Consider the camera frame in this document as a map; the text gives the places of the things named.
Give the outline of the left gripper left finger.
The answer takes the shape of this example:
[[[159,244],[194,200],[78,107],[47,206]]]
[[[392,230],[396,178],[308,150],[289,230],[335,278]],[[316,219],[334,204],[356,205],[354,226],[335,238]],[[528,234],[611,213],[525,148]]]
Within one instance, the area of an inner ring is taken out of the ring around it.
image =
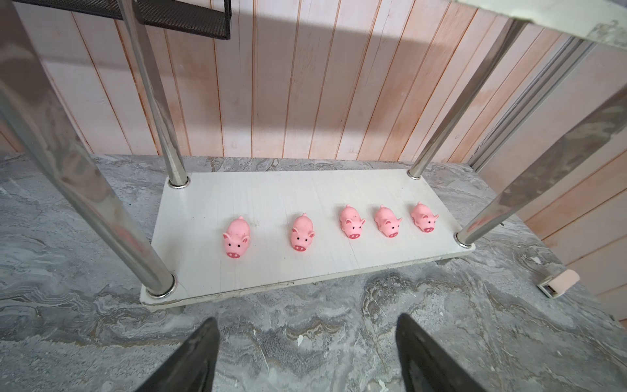
[[[220,332],[208,318],[137,391],[212,391]]]

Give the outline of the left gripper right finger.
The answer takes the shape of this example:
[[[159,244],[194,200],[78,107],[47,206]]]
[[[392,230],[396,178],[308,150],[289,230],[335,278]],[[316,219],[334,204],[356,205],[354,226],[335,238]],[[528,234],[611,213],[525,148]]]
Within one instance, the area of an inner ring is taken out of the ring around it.
[[[410,315],[398,317],[395,341],[406,391],[485,392]]]

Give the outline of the pink pig toy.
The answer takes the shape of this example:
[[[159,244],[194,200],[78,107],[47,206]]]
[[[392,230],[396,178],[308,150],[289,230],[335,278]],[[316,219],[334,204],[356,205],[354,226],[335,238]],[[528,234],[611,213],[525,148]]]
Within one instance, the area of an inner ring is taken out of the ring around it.
[[[394,238],[399,234],[402,218],[397,218],[393,211],[381,205],[375,214],[375,222],[378,230],[387,238]]]
[[[243,217],[233,220],[223,233],[225,253],[228,257],[238,259],[242,257],[251,244],[250,225]]]
[[[359,212],[349,204],[342,210],[340,215],[341,229],[349,239],[357,239],[362,234],[362,227],[365,220],[359,215]]]
[[[299,252],[305,252],[310,247],[315,237],[313,227],[313,222],[306,213],[303,213],[295,219],[291,233],[291,245],[293,249]]]
[[[439,215],[434,215],[425,204],[418,203],[411,211],[411,218],[418,229],[424,233],[431,233],[435,229]]]

